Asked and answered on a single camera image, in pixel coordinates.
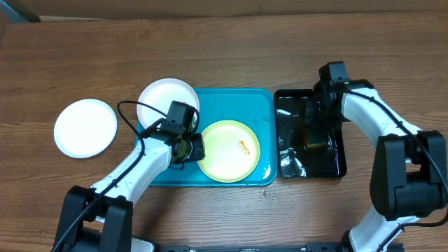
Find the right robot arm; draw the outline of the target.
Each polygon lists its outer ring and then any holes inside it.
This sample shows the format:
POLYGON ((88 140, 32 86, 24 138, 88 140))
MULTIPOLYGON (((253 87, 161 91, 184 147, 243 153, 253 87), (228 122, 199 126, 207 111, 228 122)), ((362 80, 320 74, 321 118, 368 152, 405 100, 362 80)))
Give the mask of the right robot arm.
POLYGON ((342 238, 342 251, 387 251, 407 228, 434 228, 422 218, 447 205, 447 151, 437 130, 400 117, 367 80, 319 81, 302 110, 309 127, 327 132, 353 122, 375 148, 372 207, 342 238))

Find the green yellow sponge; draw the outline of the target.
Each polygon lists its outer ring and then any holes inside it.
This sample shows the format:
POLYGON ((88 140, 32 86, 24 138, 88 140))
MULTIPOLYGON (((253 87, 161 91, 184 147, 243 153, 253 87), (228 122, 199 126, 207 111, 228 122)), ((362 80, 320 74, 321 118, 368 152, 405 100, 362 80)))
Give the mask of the green yellow sponge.
POLYGON ((306 136, 306 143, 305 146, 307 148, 315 148, 318 146, 325 146, 327 143, 326 136, 325 135, 315 135, 315 134, 308 134, 306 136))

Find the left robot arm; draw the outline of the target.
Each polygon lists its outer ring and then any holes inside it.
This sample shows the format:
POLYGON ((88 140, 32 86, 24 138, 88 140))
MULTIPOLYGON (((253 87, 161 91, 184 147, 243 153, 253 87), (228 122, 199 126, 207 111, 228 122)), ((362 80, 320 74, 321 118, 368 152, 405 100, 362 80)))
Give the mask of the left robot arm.
POLYGON ((134 150, 90 188, 72 187, 64 198, 54 251, 156 251, 133 236, 133 208, 152 181, 170 165, 205 156, 201 134, 167 138, 142 135, 134 150))

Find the yellow plate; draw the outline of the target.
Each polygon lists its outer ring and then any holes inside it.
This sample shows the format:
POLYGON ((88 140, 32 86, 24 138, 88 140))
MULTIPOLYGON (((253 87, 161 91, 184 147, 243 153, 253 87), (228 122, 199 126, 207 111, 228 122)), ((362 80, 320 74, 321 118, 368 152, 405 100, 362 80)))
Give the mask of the yellow plate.
POLYGON ((255 133, 236 120, 220 120, 203 132, 204 159, 199 168, 210 179, 234 183, 249 176, 258 165, 260 144, 255 133))

